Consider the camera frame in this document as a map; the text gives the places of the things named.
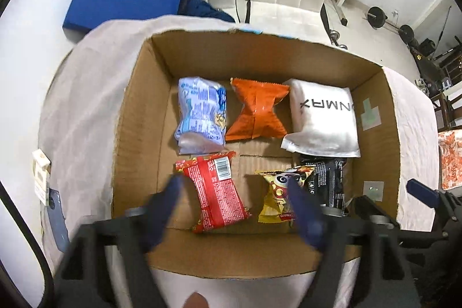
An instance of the blue phone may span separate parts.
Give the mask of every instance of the blue phone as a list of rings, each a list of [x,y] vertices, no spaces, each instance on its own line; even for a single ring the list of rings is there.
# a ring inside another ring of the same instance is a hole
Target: blue phone
[[[64,222],[59,192],[51,189],[49,191],[49,204],[47,206],[48,220],[51,225],[51,232],[55,243],[61,252],[65,252],[69,245],[68,228]]]

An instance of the white plastic package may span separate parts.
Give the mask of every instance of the white plastic package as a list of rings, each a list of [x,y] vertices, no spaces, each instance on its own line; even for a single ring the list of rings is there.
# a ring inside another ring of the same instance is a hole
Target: white plastic package
[[[181,121],[175,131],[180,154],[208,154],[225,147],[226,89],[200,77],[178,82]]]
[[[294,133],[281,148],[325,157],[360,157],[350,89],[290,79],[290,112]]]

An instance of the yellow packet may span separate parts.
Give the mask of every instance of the yellow packet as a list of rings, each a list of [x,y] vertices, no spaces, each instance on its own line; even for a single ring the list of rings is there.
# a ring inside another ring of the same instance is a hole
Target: yellow packet
[[[269,183],[258,222],[281,223],[295,219],[287,197],[287,183],[290,177],[294,177],[303,187],[314,170],[314,166],[297,166],[283,171],[255,171]]]

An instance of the cardboard box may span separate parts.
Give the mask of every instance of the cardboard box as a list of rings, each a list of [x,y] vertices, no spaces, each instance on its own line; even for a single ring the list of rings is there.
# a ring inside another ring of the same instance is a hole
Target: cardboard box
[[[274,83],[301,80],[349,87],[354,101],[361,158],[353,159],[354,195],[362,195],[365,181],[384,182],[378,204],[396,217],[400,179],[400,143],[393,99],[382,68],[347,51],[273,35],[233,32],[169,31],[143,44],[125,91],[117,128],[112,185],[113,216],[142,205],[163,189],[179,159],[173,137],[179,122],[177,82],[201,76],[227,85],[227,124],[242,104],[230,90],[229,79],[239,77]],[[364,101],[378,107],[380,125],[363,130]],[[276,112],[292,131],[288,97]],[[289,223],[257,222],[267,191],[255,170],[294,166],[294,155],[280,149],[280,139],[228,143],[235,150],[232,176],[244,205],[253,217],[207,234],[193,234],[200,209],[191,181],[187,181],[168,225],[165,239],[148,255],[151,266],[180,274],[209,278],[280,277],[316,269],[319,254],[302,242]],[[345,260],[359,256],[348,247]]]

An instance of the black package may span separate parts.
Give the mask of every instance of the black package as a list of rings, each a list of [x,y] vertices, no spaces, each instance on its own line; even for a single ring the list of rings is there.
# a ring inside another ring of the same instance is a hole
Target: black package
[[[316,195],[322,206],[345,210],[343,191],[343,165],[345,159],[300,155],[302,165],[313,165],[315,171],[305,181],[304,187]]]

